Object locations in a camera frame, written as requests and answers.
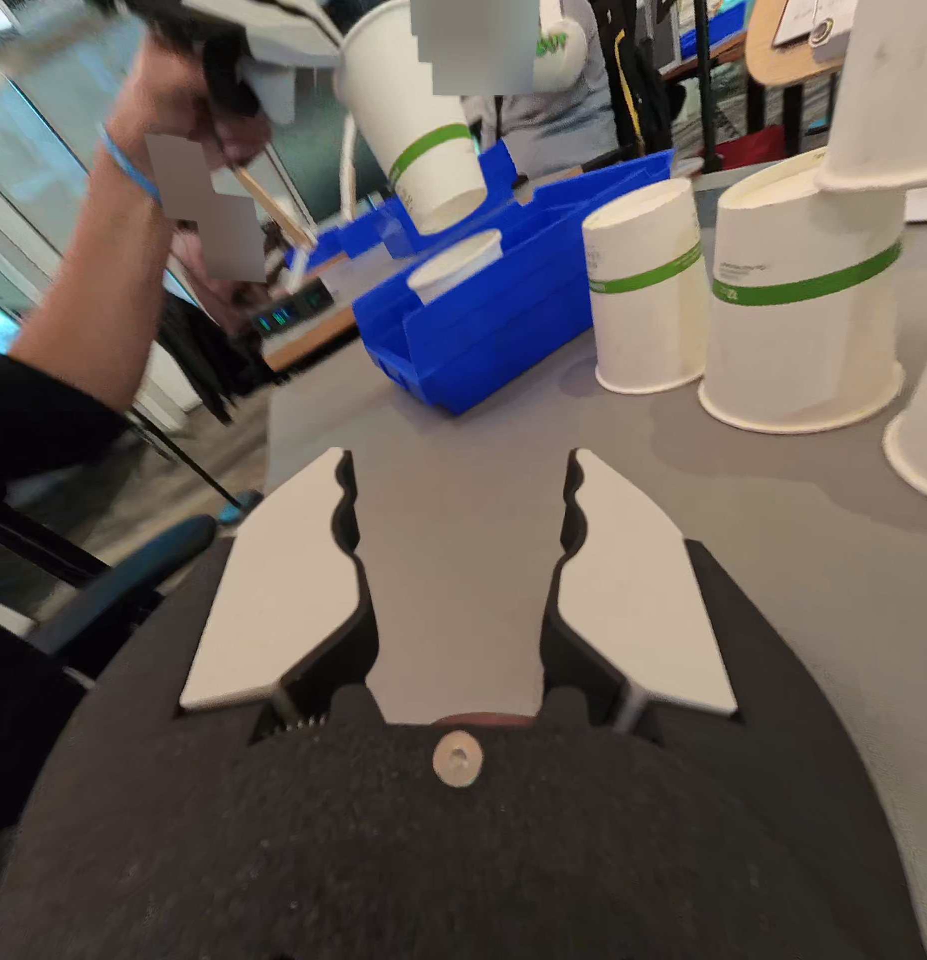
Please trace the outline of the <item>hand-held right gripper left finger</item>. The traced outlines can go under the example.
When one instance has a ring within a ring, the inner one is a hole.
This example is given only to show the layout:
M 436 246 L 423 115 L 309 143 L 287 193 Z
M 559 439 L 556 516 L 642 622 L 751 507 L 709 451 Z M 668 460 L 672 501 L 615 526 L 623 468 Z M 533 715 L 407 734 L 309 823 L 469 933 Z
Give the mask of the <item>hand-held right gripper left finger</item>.
M 258 705 L 277 724 L 322 724 L 379 653 L 357 555 L 350 450 L 330 447 L 242 523 L 179 697 L 184 714 Z

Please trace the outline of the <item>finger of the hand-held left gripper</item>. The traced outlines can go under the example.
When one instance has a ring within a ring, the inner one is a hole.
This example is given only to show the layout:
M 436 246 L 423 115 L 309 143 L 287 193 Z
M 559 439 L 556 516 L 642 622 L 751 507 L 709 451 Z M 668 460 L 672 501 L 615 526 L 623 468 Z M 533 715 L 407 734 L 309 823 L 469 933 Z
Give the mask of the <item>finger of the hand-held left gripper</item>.
M 342 34 L 320 2 L 217 2 L 245 27 L 250 53 L 242 60 L 242 77 L 259 100 L 256 115 L 279 126 L 291 124 L 298 73 L 335 68 Z

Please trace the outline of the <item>wooden instruction board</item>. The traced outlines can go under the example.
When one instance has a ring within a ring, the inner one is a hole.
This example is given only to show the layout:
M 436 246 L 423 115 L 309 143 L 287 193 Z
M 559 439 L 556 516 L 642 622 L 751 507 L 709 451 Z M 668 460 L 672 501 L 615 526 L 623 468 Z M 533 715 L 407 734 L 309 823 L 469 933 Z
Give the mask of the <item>wooden instruction board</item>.
M 839 73 L 856 8 L 856 1 L 748 2 L 749 76 L 764 87 L 785 88 Z

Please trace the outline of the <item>person's left black sleeve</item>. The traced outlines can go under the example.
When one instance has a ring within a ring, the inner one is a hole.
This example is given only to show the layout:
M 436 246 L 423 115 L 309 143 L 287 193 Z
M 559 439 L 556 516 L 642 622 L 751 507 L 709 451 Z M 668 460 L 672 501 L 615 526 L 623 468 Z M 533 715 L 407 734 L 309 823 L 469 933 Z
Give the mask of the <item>person's left black sleeve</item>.
M 129 427 L 84 391 L 0 354 L 0 503 L 15 482 L 96 459 Z

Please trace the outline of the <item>black tripod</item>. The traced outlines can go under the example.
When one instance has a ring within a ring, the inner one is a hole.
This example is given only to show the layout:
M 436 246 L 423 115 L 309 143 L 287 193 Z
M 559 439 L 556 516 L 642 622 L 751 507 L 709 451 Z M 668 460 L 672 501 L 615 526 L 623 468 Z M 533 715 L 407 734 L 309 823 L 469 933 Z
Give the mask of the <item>black tripod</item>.
M 174 440 L 165 434 L 142 409 L 134 405 L 131 407 L 130 413 L 126 414 L 126 417 L 135 429 L 145 435 L 149 442 L 156 445 L 158 450 L 162 451 L 162 455 L 166 458 L 172 457 L 175 461 L 182 463 L 205 486 L 223 499 L 225 506 L 221 509 L 217 518 L 220 524 L 234 525 L 246 515 L 246 499 L 241 499 L 224 488 Z

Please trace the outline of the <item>black pole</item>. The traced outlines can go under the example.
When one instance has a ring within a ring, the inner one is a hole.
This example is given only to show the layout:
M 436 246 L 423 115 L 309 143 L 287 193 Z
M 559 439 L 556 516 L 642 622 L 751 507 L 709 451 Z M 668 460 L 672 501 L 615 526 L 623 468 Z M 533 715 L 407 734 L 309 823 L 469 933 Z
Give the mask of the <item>black pole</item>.
M 711 78 L 710 8 L 708 1 L 694 1 L 697 83 L 702 136 L 701 174 L 723 169 L 717 143 L 717 99 Z

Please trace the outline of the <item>blue plastic bin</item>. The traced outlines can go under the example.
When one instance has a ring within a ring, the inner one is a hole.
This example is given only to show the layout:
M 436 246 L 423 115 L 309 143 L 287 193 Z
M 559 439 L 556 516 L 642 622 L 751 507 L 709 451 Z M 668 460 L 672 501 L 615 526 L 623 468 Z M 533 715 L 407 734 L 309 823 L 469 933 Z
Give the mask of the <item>blue plastic bin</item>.
M 706 1 L 710 49 L 732 40 L 745 31 L 750 14 L 749 1 Z M 675 2 L 682 61 L 696 56 L 695 6 L 693 1 Z
M 298 261 L 302 263 L 304 274 L 313 272 L 324 264 L 338 258 L 348 259 L 342 242 L 343 229 L 333 226 L 317 235 L 313 246 L 308 248 L 292 248 L 285 252 L 285 267 L 288 271 L 295 269 Z
M 474 233 L 478 226 L 493 218 L 497 211 L 514 200 L 516 186 L 529 178 L 518 173 L 504 143 L 497 144 L 478 157 L 487 195 L 477 210 L 455 225 L 433 234 L 422 234 L 414 226 L 402 201 L 393 196 L 379 207 L 363 213 L 347 225 L 335 227 L 321 236 L 318 251 L 327 258 L 345 255 L 351 260 L 383 245 L 393 259 L 410 258 L 432 248 Z
M 373 364 L 421 403 L 459 415 L 592 325 L 582 223 L 607 202 L 671 176 L 674 150 L 551 181 L 498 207 L 502 256 L 430 304 L 402 270 L 352 305 Z

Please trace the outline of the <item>white paper cup green band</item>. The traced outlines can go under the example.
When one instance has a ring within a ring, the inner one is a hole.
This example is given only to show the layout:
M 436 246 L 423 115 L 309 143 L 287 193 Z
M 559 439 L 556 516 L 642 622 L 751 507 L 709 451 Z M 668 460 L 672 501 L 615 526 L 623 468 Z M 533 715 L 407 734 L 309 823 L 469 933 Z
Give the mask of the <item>white paper cup green band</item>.
M 907 407 L 887 426 L 882 450 L 896 475 L 927 498 L 927 371 Z
M 700 379 L 711 293 L 691 181 L 614 198 L 584 218 L 581 235 L 601 387 L 649 395 Z
M 485 202 L 461 100 L 434 92 L 409 1 L 376 6 L 347 33 L 334 90 L 419 234 L 452 229 Z
M 927 1 L 856 4 L 816 181 L 835 194 L 927 188 Z
M 826 148 L 727 188 L 717 206 L 701 406 L 764 434 L 850 426 L 904 382 L 896 265 L 904 195 L 817 184 Z

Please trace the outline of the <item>red bag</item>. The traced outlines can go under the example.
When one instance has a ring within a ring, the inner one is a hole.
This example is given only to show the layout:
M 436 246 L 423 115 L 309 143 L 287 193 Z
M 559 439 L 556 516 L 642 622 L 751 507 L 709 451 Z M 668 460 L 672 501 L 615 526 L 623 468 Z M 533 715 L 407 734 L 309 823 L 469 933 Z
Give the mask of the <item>red bag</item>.
M 766 126 L 754 133 L 717 145 L 724 171 L 742 169 L 787 158 L 786 135 L 782 125 Z

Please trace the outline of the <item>stack of white paper cups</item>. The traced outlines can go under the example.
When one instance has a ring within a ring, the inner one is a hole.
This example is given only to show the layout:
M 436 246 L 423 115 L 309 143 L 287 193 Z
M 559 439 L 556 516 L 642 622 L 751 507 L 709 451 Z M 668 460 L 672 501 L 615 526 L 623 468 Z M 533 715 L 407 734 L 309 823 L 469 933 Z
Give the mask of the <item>stack of white paper cups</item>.
M 409 291 L 426 306 L 503 257 L 503 233 L 486 229 L 446 247 L 407 277 Z

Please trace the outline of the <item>person's left forearm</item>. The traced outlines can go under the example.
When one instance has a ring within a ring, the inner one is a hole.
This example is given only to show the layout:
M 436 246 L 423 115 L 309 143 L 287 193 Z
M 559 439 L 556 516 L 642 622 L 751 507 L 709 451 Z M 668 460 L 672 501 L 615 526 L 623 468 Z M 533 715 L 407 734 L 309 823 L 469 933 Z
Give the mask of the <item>person's left forearm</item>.
M 147 371 L 174 229 L 98 147 L 73 236 L 9 355 L 124 414 Z

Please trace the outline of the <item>black power strip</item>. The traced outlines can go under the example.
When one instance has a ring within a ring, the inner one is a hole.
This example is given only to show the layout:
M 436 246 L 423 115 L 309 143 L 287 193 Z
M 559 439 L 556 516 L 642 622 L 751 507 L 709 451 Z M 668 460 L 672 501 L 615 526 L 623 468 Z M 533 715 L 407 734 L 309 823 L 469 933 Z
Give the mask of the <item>black power strip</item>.
M 265 306 L 252 319 L 251 326 L 263 340 L 269 340 L 312 322 L 332 306 L 335 298 L 318 277 Z

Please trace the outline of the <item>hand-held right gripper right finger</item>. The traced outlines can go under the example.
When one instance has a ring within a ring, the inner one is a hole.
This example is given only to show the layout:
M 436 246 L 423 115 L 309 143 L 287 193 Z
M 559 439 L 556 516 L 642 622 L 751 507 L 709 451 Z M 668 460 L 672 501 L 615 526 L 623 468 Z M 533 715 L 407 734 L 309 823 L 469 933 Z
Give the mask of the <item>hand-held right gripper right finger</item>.
M 569 688 L 589 722 L 634 731 L 662 704 L 728 719 L 737 700 L 684 534 L 586 448 L 569 452 L 562 554 L 540 633 L 543 694 Z

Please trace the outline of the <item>blue wristband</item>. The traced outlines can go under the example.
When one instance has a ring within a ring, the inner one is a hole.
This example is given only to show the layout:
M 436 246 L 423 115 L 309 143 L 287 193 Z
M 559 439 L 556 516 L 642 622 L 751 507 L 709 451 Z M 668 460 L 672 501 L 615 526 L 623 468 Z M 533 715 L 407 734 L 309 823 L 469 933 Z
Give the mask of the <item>blue wristband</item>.
M 97 124 L 97 139 L 101 150 L 110 159 L 110 162 L 120 170 L 126 179 L 143 191 L 161 209 L 162 200 L 157 183 L 118 146 L 103 123 Z

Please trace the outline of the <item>person's left hand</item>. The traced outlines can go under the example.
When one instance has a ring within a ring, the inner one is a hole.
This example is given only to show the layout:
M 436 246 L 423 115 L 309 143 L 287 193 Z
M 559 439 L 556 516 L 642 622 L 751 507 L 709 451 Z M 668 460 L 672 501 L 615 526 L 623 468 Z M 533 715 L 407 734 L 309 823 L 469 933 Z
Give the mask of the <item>person's left hand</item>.
M 215 105 L 201 58 L 149 33 L 104 124 L 110 141 L 141 174 L 151 178 L 148 136 L 173 136 L 198 144 L 208 169 L 244 167 L 273 137 L 266 116 L 240 116 Z

